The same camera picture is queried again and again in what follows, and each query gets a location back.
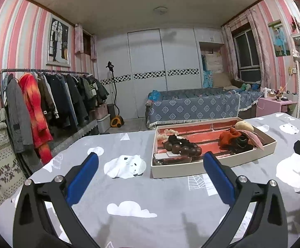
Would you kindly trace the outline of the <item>orange red coat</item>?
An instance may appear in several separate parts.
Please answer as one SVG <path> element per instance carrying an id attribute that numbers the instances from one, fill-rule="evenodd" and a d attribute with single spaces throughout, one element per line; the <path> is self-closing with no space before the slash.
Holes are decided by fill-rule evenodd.
<path id="1" fill-rule="evenodd" d="M 44 113 L 41 109 L 41 94 L 34 76 L 25 73 L 18 84 L 22 90 L 26 107 L 30 114 L 33 145 L 40 155 L 42 163 L 45 165 L 52 159 L 49 142 L 53 140 L 47 125 Z"/>

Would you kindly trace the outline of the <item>orange fabric scrunchie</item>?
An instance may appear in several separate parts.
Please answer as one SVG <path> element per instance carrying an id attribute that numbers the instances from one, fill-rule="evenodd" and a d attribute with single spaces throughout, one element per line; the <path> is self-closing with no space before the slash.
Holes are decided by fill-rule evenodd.
<path id="1" fill-rule="evenodd" d="M 228 130 L 222 132 L 219 136 L 218 145 L 220 149 L 227 149 L 232 142 L 242 136 L 242 133 L 231 127 Z"/>

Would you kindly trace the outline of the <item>window with dark frame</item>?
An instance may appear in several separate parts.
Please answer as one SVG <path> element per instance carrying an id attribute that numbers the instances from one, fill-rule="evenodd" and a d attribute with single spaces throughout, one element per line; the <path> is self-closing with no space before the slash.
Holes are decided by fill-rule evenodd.
<path id="1" fill-rule="evenodd" d="M 232 32 L 236 49 L 238 78 L 244 82 L 261 81 L 260 62 L 250 23 Z"/>

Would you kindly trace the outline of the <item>ceiling lamp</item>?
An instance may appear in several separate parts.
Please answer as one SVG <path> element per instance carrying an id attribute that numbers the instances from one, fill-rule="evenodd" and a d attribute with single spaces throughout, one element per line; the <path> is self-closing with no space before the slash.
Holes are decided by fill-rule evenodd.
<path id="1" fill-rule="evenodd" d="M 153 9 L 153 12 L 158 15 L 164 15 L 168 12 L 168 8 L 167 7 L 156 7 Z"/>

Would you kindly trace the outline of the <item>clothes rack with garments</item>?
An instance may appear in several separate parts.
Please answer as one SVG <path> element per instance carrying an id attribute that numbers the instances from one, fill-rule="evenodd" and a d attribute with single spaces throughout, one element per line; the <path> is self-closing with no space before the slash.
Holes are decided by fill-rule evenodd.
<path id="1" fill-rule="evenodd" d="M 18 84 L 25 73 L 34 76 L 40 90 L 41 109 L 53 137 L 48 143 L 52 157 L 63 144 L 74 142 L 97 127 L 96 112 L 104 106 L 109 93 L 91 74 L 48 69 L 2 69 L 1 102 L 7 108 L 15 152 L 24 153 L 34 148 L 30 114 Z"/>

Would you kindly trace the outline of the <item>black claw hair clip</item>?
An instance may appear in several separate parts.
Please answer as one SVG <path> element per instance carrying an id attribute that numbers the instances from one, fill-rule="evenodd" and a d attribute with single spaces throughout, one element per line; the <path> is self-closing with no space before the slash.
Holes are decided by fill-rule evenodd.
<path id="1" fill-rule="evenodd" d="M 253 145 L 249 143 L 248 137 L 244 135 L 233 138 L 228 145 L 228 149 L 231 151 L 231 154 L 247 152 L 253 150 L 253 148 Z"/>

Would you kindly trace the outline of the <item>pink curtain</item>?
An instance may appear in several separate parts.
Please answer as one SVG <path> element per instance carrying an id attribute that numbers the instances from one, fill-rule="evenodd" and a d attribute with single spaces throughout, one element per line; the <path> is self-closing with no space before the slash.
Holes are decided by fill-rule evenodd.
<path id="1" fill-rule="evenodd" d="M 256 43 L 261 72 L 261 87 L 274 88 L 274 64 L 268 28 L 262 14 L 257 10 L 257 6 L 248 9 L 246 15 Z"/>

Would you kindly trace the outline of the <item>pink side desk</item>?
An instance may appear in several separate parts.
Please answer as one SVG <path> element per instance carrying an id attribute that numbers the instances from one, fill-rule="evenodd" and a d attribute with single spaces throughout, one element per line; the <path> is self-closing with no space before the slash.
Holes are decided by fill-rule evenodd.
<path id="1" fill-rule="evenodd" d="M 263 117 L 275 113 L 286 113 L 294 118 L 300 118 L 297 101 L 276 101 L 261 97 L 256 104 L 256 117 Z"/>

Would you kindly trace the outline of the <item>wall poster blue dress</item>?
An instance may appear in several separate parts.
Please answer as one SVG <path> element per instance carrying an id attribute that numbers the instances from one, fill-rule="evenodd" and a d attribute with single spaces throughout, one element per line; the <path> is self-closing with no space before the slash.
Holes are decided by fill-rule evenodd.
<path id="1" fill-rule="evenodd" d="M 276 57 L 285 57 L 291 54 L 283 24 L 280 20 L 268 24 L 269 32 L 273 41 Z"/>

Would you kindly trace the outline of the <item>pink knitted doll hair clip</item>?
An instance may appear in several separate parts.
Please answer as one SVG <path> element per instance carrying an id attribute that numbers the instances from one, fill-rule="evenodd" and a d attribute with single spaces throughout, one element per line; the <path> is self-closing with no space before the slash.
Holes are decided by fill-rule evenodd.
<path id="1" fill-rule="evenodd" d="M 254 128 L 250 123 L 248 123 L 246 121 L 236 122 L 235 129 L 238 132 L 245 134 L 253 146 L 255 146 L 261 150 L 264 150 L 263 144 L 262 144 L 259 136 L 254 132 Z"/>

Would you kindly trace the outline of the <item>framed wedding photo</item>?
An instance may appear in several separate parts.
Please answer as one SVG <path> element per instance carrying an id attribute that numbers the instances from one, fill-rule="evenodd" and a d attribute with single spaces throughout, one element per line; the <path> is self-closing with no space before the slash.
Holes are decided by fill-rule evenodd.
<path id="1" fill-rule="evenodd" d="M 71 27 L 62 19 L 51 15 L 47 45 L 47 65 L 69 68 L 71 65 Z"/>

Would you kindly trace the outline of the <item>bed with blue patterned cover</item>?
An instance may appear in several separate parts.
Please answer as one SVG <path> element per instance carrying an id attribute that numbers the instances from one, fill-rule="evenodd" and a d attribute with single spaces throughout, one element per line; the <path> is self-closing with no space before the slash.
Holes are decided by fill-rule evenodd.
<path id="1" fill-rule="evenodd" d="M 252 108 L 263 97 L 259 90 L 197 88 L 149 93 L 145 120 L 153 129 L 163 124 L 234 118 Z"/>

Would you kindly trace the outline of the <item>jewelry tray red lining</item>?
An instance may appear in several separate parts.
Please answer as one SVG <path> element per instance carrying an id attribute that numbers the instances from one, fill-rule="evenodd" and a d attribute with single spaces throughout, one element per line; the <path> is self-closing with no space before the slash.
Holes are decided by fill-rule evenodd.
<path id="1" fill-rule="evenodd" d="M 254 127 L 254 132 L 259 136 L 264 150 L 254 146 L 253 150 L 234 155 L 229 150 L 220 149 L 218 145 L 220 134 L 234 127 L 236 122 L 239 121 L 242 121 L 242 119 L 225 118 L 158 126 L 155 129 L 152 151 L 152 177 L 155 179 L 177 178 L 206 172 L 203 168 L 202 157 L 191 158 L 187 155 L 173 154 L 165 149 L 165 142 L 157 141 L 156 136 L 165 129 L 178 131 L 179 135 L 177 137 L 197 144 L 202 149 L 202 155 L 211 151 L 223 165 L 230 167 L 240 166 L 274 153 L 277 141 L 256 127 Z"/>

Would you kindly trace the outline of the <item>grey storage box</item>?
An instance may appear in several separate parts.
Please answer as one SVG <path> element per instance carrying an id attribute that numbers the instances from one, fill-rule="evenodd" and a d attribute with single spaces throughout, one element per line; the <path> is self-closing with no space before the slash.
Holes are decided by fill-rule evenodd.
<path id="1" fill-rule="evenodd" d="M 110 122 L 110 114 L 105 115 L 101 119 L 97 119 L 98 131 L 100 133 L 106 133 L 111 127 Z"/>

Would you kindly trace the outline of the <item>white wardrobe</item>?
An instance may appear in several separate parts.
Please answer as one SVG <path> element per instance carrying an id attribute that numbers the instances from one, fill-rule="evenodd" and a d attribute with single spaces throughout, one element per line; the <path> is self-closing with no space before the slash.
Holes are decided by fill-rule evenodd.
<path id="1" fill-rule="evenodd" d="M 96 42 L 97 76 L 114 102 L 114 65 L 117 106 L 123 118 L 145 116 L 148 94 L 153 90 L 173 91 L 202 88 L 202 47 L 220 48 L 222 32 L 207 27 L 163 28 L 128 32 L 100 38 Z"/>

